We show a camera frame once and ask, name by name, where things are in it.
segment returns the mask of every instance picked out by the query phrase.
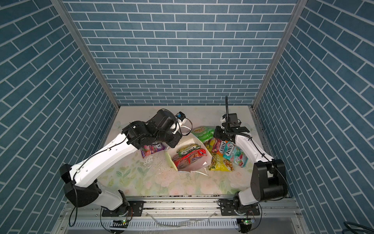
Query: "black cable bundle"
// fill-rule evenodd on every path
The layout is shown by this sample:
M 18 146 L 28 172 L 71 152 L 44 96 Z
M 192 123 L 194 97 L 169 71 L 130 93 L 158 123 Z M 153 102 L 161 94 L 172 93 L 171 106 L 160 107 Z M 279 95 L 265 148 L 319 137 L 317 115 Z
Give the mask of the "black cable bundle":
M 363 226 L 361 224 L 347 222 L 347 221 L 343 222 L 343 224 L 346 227 L 346 229 L 344 229 L 344 230 L 341 231 L 342 234 L 344 234 L 344 233 L 346 233 L 348 231 L 352 232 L 353 234 L 358 234 L 358 232 L 374 234 L 374 229 L 368 228 L 367 226 Z M 362 228 L 362 229 L 351 228 L 349 225 L 356 226 L 356 227 L 359 227 L 359 228 Z

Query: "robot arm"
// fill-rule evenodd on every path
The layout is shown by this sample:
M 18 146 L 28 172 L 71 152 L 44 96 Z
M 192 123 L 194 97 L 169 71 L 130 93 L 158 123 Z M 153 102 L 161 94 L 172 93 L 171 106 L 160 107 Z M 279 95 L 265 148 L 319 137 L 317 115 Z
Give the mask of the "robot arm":
M 226 96 L 226 114 L 221 119 L 222 127 L 217 126 L 214 137 L 236 143 L 243 150 L 248 160 L 253 163 L 251 186 L 234 196 L 235 210 L 246 213 L 251 204 L 277 197 L 284 197 L 287 192 L 286 169 L 281 159 L 274 159 L 257 144 L 236 113 L 229 114 Z
M 95 203 L 114 211 L 118 216 L 125 214 L 129 205 L 123 192 L 105 187 L 97 181 L 97 177 L 144 145 L 165 142 L 174 148 L 182 137 L 178 130 L 186 120 L 182 112 L 174 116 L 170 111 L 161 109 L 147 122 L 130 123 L 109 144 L 82 162 L 61 166 L 65 196 L 76 207 Z

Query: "snack bag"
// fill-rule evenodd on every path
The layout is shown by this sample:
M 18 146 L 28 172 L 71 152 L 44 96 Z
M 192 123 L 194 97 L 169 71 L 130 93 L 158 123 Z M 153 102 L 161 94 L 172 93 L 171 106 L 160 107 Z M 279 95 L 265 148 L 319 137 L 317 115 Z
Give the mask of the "snack bag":
M 239 165 L 240 167 L 245 167 L 245 164 L 247 164 L 248 158 L 244 154 L 244 152 L 239 148 L 235 147 L 231 153 L 234 159 L 234 162 Z
M 223 155 L 223 153 L 225 152 L 225 147 L 226 147 L 227 143 L 228 143 L 228 141 L 225 141 L 225 140 L 221 141 L 221 145 L 220 145 L 220 154 L 221 155 Z
M 195 149 L 200 149 L 200 146 L 198 144 L 190 144 L 190 145 L 180 148 L 177 151 L 177 153 L 179 154 L 179 156 L 183 156 L 183 155 L 191 153 Z
M 151 154 L 154 154 L 156 152 L 159 152 L 161 150 L 164 150 L 165 149 L 165 146 L 161 143 L 155 143 L 155 144 L 151 144 L 151 145 L 145 145 L 143 146 L 140 151 L 141 151 L 141 156 L 143 158 L 151 155 Z
M 192 130 L 192 134 L 194 134 L 201 142 L 206 142 L 213 138 L 214 128 L 202 126 Z
M 204 145 L 209 152 L 219 153 L 222 142 L 222 140 L 213 137 L 212 139 L 206 141 Z
M 184 156 L 177 154 L 172 160 L 178 169 L 183 169 L 203 156 L 206 156 L 206 151 L 204 149 L 197 149 Z
M 212 153 L 209 171 L 234 171 L 232 163 L 220 154 Z
M 231 162 L 233 162 L 233 154 L 232 154 L 232 151 L 233 149 L 235 148 L 235 145 L 234 143 L 232 142 L 227 142 L 226 145 L 225 145 L 225 148 L 223 150 L 223 157 L 227 160 L 230 160 Z

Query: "blue brick wall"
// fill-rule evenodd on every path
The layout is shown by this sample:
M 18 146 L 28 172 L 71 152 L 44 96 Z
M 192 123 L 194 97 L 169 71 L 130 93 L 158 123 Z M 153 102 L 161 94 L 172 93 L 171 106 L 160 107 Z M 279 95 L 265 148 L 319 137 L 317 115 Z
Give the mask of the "blue brick wall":
M 251 104 L 297 0 L 65 5 L 121 105 Z
M 0 233 L 50 232 L 58 169 L 95 151 L 114 108 L 49 0 L 0 1 Z
M 373 12 L 309 0 L 258 106 L 311 233 L 374 225 Z

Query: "floral tablecloth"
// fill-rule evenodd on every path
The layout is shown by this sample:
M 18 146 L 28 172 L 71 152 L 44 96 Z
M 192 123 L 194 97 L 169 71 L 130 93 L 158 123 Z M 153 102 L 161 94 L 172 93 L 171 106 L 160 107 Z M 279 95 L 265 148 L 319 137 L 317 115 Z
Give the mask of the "floral tablecloth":
M 129 122 L 147 121 L 160 108 L 162 107 L 121 107 L 107 142 L 115 138 Z M 193 122 L 194 128 L 220 125 L 219 118 L 224 114 L 223 106 L 166 108 L 173 113 L 185 113 Z M 242 126 L 247 127 L 260 143 L 248 107 L 232 106 L 230 113 L 237 113 L 243 122 Z M 244 168 L 236 164 L 233 167 L 233 172 L 208 171 L 209 176 L 196 172 L 178 172 L 168 165 L 163 151 L 144 159 L 141 152 L 136 151 L 106 170 L 98 180 L 103 185 L 122 190 L 126 196 L 233 194 L 250 186 L 253 165 L 248 162 Z

